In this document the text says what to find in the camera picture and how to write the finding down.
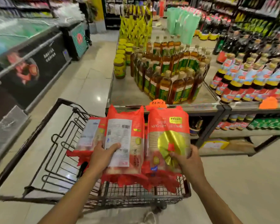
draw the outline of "cart handle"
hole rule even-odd
[[[51,110],[46,114],[46,116],[43,118],[41,123],[37,126],[37,128],[34,130],[34,132],[30,135],[30,137],[26,140],[26,142],[22,145],[20,150],[15,154],[15,156],[11,159],[11,161],[7,164],[7,166],[4,168],[4,170],[0,173],[0,187],[3,185],[4,181],[8,178],[10,173],[13,171],[15,166],[18,164],[18,162],[21,160],[21,158],[24,156],[26,151],[30,148],[32,143],[35,141],[37,136],[41,133],[41,131],[45,128],[47,123],[50,121],[52,116],[55,114],[56,110],[60,107],[60,105],[77,105],[81,109],[82,106],[72,102],[68,101],[62,98],[58,98],[54,106],[51,108]]]

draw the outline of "jar with yellow lid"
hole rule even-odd
[[[128,47],[125,49],[125,58],[127,62],[127,66],[131,65],[131,54],[133,53],[133,48]]]
[[[115,58],[121,58],[124,60],[124,64],[126,63],[126,58],[125,58],[125,55],[124,54],[116,54],[115,55]]]
[[[123,54],[123,55],[125,55],[125,50],[118,49],[118,50],[116,50],[116,54]]]
[[[118,43],[122,42],[123,45],[125,45],[127,43],[127,40],[125,38],[120,38],[120,40],[118,41]]]
[[[125,50],[127,47],[125,46],[125,45],[119,45],[118,47],[117,47],[117,49],[122,49],[122,50]]]
[[[120,46],[121,46],[121,45],[124,45],[124,46],[125,46],[126,43],[127,43],[126,41],[119,41],[119,42],[118,42],[118,45],[120,45]]]
[[[132,48],[133,46],[134,46],[133,43],[127,43],[127,44],[126,44],[126,47],[127,47],[127,48]]]
[[[114,59],[114,74],[117,79],[123,79],[125,77],[125,62],[122,58]]]

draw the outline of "floor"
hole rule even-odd
[[[34,131],[57,98],[74,101],[93,115],[105,115],[116,39],[117,33],[114,31],[109,31],[103,36],[92,36],[93,46],[85,53],[82,60],[71,63],[34,108],[29,124],[0,162],[0,172]],[[52,118],[50,124],[2,185],[0,195],[22,195],[23,188],[29,185],[48,152],[51,145],[49,137],[60,130],[62,127],[60,122],[64,122],[70,112],[70,109],[60,109]],[[254,137],[257,143],[265,139]],[[204,157],[202,161],[207,179],[243,223],[280,223],[280,140],[253,157]],[[39,177],[43,173],[39,175],[34,182],[36,187],[41,187]],[[0,223],[34,224],[51,207],[51,205],[35,203],[0,202]],[[85,215],[78,223],[133,223],[139,221],[146,210],[146,208],[127,208],[99,211]],[[158,220],[159,223],[164,224],[176,221],[211,223],[202,203],[193,191],[190,198],[169,205],[159,215]]]

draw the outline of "yellow lid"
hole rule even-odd
[[[115,58],[114,64],[123,64],[124,60],[122,58]]]
[[[118,47],[117,47],[117,49],[126,49],[127,47],[125,46],[125,45],[119,45]]]
[[[118,49],[118,50],[116,50],[116,54],[125,54],[125,50]]]
[[[121,59],[125,60],[125,55],[123,55],[123,54],[116,54],[115,58],[121,58]]]
[[[126,44],[127,47],[133,47],[133,45],[134,45],[133,43],[127,43]]]
[[[125,45],[126,43],[127,43],[126,40],[124,40],[124,41],[119,41],[119,42],[118,42],[119,45]]]
[[[133,49],[131,47],[128,47],[125,49],[126,52],[133,52]]]

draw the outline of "shopping cart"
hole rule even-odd
[[[21,198],[0,196],[0,200],[55,204],[82,175],[87,163],[82,163],[81,166],[77,167],[78,158],[66,156],[66,151],[73,151],[76,148],[87,120],[93,115],[87,113],[80,105],[59,98],[17,155],[0,174],[0,186],[52,117],[61,116],[60,109],[68,113],[69,117],[58,133],[47,138],[47,140],[51,140],[51,147],[30,184],[25,187],[23,196]],[[110,208],[152,206],[155,211],[160,211],[165,209],[167,204],[175,204],[183,198],[191,196],[190,185],[186,178],[184,176],[177,177],[177,181],[180,185],[174,194],[168,192],[163,186],[154,187],[148,191],[139,184],[119,187],[117,184],[99,180],[90,193],[84,208],[87,209],[86,212],[92,212]]]

